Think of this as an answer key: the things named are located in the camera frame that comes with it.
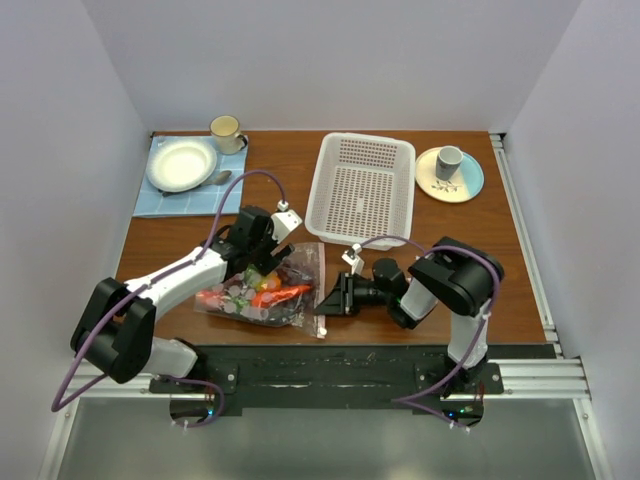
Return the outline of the fake carrot orange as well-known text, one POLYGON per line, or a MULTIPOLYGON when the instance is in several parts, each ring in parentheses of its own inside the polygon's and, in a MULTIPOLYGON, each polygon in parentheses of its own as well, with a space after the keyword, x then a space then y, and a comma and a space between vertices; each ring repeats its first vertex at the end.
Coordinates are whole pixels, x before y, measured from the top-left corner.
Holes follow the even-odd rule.
POLYGON ((285 286, 279 290, 262 291, 251 300, 251 305, 256 308, 269 308, 294 298, 297 298, 312 290, 311 285, 285 286))

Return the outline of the clear zip top bag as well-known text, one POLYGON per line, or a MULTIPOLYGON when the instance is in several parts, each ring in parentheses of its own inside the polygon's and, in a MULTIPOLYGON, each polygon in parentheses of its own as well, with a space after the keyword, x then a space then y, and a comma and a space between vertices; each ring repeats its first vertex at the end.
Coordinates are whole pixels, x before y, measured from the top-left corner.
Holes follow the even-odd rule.
POLYGON ((261 327, 292 326, 313 338, 325 338, 325 317, 314 314, 314 308, 325 295, 325 247, 320 242, 299 243, 294 247, 295 251, 282 263, 308 265, 314 269, 317 285, 310 292, 269 308, 253 307, 251 300, 257 293, 279 290, 285 286, 276 273, 282 263, 268 275, 261 275, 254 266, 249 266, 224 283, 196 293, 194 310, 261 327))

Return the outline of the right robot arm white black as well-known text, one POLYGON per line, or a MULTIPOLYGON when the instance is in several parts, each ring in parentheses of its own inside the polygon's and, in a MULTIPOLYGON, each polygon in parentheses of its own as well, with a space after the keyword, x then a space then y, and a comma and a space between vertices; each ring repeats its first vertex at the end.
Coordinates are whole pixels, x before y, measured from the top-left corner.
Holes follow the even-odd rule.
POLYGON ((314 313, 354 316, 363 306, 385 306, 397 326, 413 330, 436 306, 444 305, 451 312, 447 356, 452 363, 435 384, 394 401, 407 403, 446 386, 469 392, 481 380, 479 365, 487 356, 488 323, 505 277, 502 265, 481 250, 443 237, 430 249, 422 249, 407 271, 393 258, 383 257, 374 262, 372 276, 366 278, 360 253, 377 240, 355 244, 343 253, 349 270, 339 274, 314 313))

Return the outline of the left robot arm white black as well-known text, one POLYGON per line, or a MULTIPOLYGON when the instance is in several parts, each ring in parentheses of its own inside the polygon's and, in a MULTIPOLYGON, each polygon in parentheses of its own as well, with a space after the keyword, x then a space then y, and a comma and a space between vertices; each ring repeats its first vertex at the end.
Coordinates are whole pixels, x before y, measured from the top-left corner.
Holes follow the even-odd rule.
POLYGON ((247 206, 232 225, 174 263, 126 282, 99 282, 71 337, 72 350, 119 384, 148 373, 171 377, 185 392, 200 390, 207 380, 202 356, 185 341, 157 337, 156 322, 248 267, 263 276, 271 273, 292 253, 284 241, 301 224, 292 209, 271 214, 247 206))

